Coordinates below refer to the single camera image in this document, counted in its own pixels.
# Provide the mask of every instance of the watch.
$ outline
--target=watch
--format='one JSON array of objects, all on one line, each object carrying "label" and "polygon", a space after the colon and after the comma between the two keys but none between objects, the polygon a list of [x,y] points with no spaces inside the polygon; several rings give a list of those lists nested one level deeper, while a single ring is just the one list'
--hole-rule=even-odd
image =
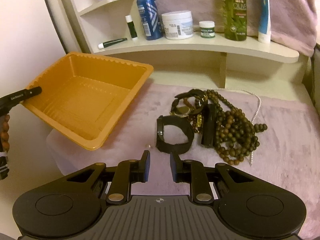
[{"label": "watch", "polygon": [[[164,141],[164,126],[174,125],[179,127],[182,132],[187,136],[188,142],[170,144]],[[157,119],[157,136],[156,136],[156,147],[160,152],[165,153],[176,153],[183,154],[186,153],[195,137],[194,131],[192,130],[191,124],[186,120],[186,118],[181,118],[175,115],[159,116]]]}]

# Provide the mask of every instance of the pink fleece blanket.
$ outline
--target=pink fleece blanket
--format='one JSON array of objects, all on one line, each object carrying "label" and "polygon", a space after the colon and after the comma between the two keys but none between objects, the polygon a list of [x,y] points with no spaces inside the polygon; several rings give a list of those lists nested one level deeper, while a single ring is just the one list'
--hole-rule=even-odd
[{"label": "pink fleece blanket", "polygon": [[[66,175],[95,162],[116,166],[120,161],[139,159],[143,150],[151,152],[149,181],[132,185],[132,194],[189,194],[189,186],[172,181],[169,155],[155,148],[156,119],[168,115],[174,96],[190,88],[145,84],[130,104],[105,144],[96,151],[87,151],[53,130],[47,145],[61,172]],[[251,118],[257,108],[254,96],[222,91],[221,94]],[[257,123],[266,123],[268,130],[257,134],[260,147],[254,152],[253,166],[245,160],[237,168],[285,188],[299,196],[307,207],[307,218],[299,233],[302,239],[320,236],[320,127],[314,108],[295,101],[262,97]],[[165,128],[165,139],[182,142],[179,129]],[[221,162],[213,149],[199,145],[196,136],[191,149],[181,159],[201,161],[214,167]]]},{"label": "pink fleece blanket", "polygon": [[[156,0],[160,14],[190,10],[193,24],[215,22],[216,31],[223,32],[222,0]],[[257,36],[261,0],[247,0],[248,35]],[[270,0],[271,39],[309,57],[316,45],[316,7],[314,0]]]}]

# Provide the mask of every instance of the bed surface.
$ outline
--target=bed surface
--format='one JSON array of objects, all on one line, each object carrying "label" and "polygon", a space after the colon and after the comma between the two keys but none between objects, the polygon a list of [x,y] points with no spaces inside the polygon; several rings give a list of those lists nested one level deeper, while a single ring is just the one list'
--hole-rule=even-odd
[{"label": "bed surface", "polygon": [[[156,119],[168,115],[175,95],[190,88],[146,83],[121,117],[105,144],[87,151],[56,130],[47,137],[47,146],[59,169],[66,175],[95,162],[116,166],[126,159],[139,159],[143,150],[151,153],[149,181],[132,185],[132,194],[188,194],[189,186],[172,181],[169,155],[155,148]],[[248,119],[254,115],[258,100],[248,94],[220,91]],[[253,166],[245,160],[237,168],[285,188],[300,197],[307,207],[307,218],[299,233],[302,239],[320,236],[320,126],[315,109],[297,101],[261,97],[256,123],[266,123],[268,130],[258,133],[260,147],[254,152]],[[183,142],[175,127],[165,129],[167,142]],[[191,149],[181,159],[201,161],[214,167],[222,160],[213,149],[199,145],[195,136]]]}]

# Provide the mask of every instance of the shelf support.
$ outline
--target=shelf support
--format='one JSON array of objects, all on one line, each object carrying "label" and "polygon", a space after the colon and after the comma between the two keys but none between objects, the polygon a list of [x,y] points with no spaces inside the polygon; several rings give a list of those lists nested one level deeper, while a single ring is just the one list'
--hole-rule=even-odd
[{"label": "shelf support", "polygon": [[226,86],[226,74],[227,74],[227,53],[220,53],[220,78],[219,87],[225,88]]}]

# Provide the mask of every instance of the fitness tracker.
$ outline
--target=fitness tracker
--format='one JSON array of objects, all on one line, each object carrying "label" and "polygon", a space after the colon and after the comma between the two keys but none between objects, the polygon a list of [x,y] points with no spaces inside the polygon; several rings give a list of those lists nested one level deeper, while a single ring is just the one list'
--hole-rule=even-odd
[{"label": "fitness tracker", "polygon": [[[187,136],[188,142],[170,144],[164,141],[164,126],[174,125],[179,127],[183,133]],[[191,124],[185,118],[181,118],[175,115],[159,116],[157,119],[157,137],[156,147],[160,152],[183,154],[187,152],[192,144],[193,138],[195,137],[194,131],[192,130]]]}]

